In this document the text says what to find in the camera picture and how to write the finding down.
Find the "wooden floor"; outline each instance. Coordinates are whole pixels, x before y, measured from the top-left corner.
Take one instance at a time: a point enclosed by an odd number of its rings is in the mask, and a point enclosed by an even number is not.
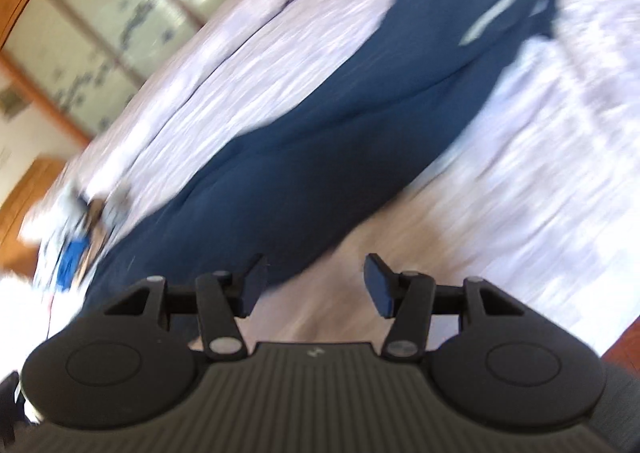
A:
[[[640,374],[640,319],[622,334],[603,359]]]

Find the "white stripe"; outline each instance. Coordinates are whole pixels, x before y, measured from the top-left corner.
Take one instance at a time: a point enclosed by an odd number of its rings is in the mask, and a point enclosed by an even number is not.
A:
[[[538,2],[536,3],[536,6],[533,8],[529,16],[535,16],[536,14],[540,14],[541,12],[545,11],[548,6],[549,6],[549,0],[538,0]]]
[[[460,46],[468,45],[478,39],[489,24],[507,10],[516,0],[500,0],[487,12],[482,14],[460,40]]]

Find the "wooden furniture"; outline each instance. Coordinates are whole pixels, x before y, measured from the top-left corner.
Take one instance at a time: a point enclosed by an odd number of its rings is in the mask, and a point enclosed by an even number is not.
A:
[[[64,167],[62,159],[38,157],[0,207],[0,269],[33,278],[38,247],[25,245],[18,234],[29,209],[44,197]]]
[[[640,318],[622,334],[603,359],[640,375]]]

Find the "wooden frame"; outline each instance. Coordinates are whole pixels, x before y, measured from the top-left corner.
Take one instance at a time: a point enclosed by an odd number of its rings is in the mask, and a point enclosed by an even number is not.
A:
[[[87,39],[91,41],[95,46],[97,46],[102,52],[107,54],[115,64],[120,67],[127,77],[136,83],[136,86],[142,87],[145,84],[146,78],[140,74],[134,67],[127,64],[118,54],[114,51],[111,46],[105,42],[99,35],[97,35],[94,30],[89,26],[89,24],[74,11],[71,7],[69,7],[64,0],[49,0],[50,3],[55,7],[63,17],[65,17],[71,25],[74,26],[78,32],[82,33]]]
[[[63,129],[69,136],[83,147],[91,142],[91,137],[82,131],[75,123],[66,118],[65,114],[51,102],[31,81],[22,70],[4,52],[0,51],[0,68],[9,77],[14,86],[33,106],[47,115],[55,125]]]

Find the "navy blue clothing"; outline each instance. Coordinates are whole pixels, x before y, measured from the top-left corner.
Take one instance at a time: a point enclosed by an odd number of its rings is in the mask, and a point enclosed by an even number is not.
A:
[[[554,0],[514,0],[461,45],[499,1],[396,0],[295,109],[226,144],[111,249],[83,310],[146,276],[191,284],[256,253],[272,285],[300,273],[447,149],[525,39],[551,36]]]

